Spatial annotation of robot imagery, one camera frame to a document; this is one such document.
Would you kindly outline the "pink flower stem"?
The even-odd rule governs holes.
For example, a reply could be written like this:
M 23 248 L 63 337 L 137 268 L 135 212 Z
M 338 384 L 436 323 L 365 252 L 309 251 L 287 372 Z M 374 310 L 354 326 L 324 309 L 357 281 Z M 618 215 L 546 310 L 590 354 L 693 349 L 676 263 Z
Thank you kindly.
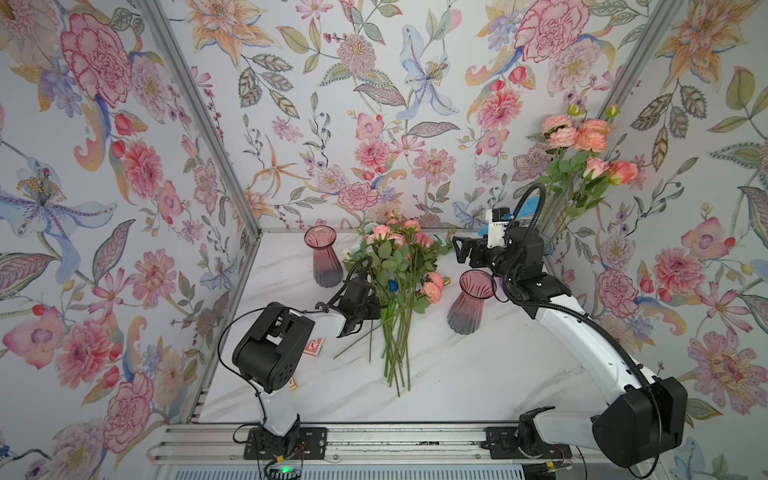
M 615 130 L 609 120 L 591 117 L 586 106 L 579 103 L 569 105 L 564 118 L 567 148 L 596 154 L 606 150 L 609 136 Z
M 573 167 L 564 186 L 563 224 L 568 225 L 595 208 L 612 185 L 608 178 L 608 164 L 597 157 L 589 157 Z
M 612 183 L 608 190 L 614 186 L 632 183 L 638 176 L 639 170 L 634 163 L 622 160 L 606 163 L 608 164 L 608 178 Z
M 573 110 L 569 107 L 566 114 L 551 115 L 543 121 L 541 126 L 542 144 L 550 157 L 545 171 L 536 180 L 546 188 L 546 201 L 543 203 L 538 219 L 538 228 L 541 233 L 546 233 L 554 222 L 558 210 L 562 207 L 566 188 L 571 183 L 572 168 L 569 166 L 566 154 L 574 146 L 578 133 L 578 118 L 572 113 Z

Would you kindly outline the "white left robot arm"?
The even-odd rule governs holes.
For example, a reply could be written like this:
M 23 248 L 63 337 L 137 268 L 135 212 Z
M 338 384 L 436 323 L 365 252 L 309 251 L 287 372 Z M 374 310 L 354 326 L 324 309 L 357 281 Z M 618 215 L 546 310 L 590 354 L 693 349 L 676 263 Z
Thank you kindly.
M 295 455 L 324 457 L 327 430 L 304 428 L 289 398 L 289 382 L 304 349 L 315 340 L 344 338 L 358 333 L 364 323 L 379 320 L 382 304 L 366 274 L 353 274 L 327 302 L 299 310 L 279 302 L 240 315 L 255 320 L 240 337 L 228 360 L 216 347 L 221 367 L 254 391 L 261 419 L 248 422 L 244 458 L 278 463 Z

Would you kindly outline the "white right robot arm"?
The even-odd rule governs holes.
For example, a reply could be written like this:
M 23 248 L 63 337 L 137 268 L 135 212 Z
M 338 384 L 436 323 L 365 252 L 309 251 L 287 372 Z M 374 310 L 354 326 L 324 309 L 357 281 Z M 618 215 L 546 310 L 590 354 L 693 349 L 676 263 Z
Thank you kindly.
M 600 451 L 614 465 L 657 465 L 662 454 L 683 443 L 688 394 L 681 383 L 661 378 L 638 363 L 580 306 L 570 289 L 544 269 L 544 244 L 537 223 L 546 200 L 530 184 L 514 209 L 490 213 L 481 238 L 456 236 L 459 263 L 491 277 L 513 305 L 550 331 L 599 388 L 606 406 L 598 412 L 538 407 L 520 415 L 511 439 L 498 445 L 536 458 L 557 446 Z

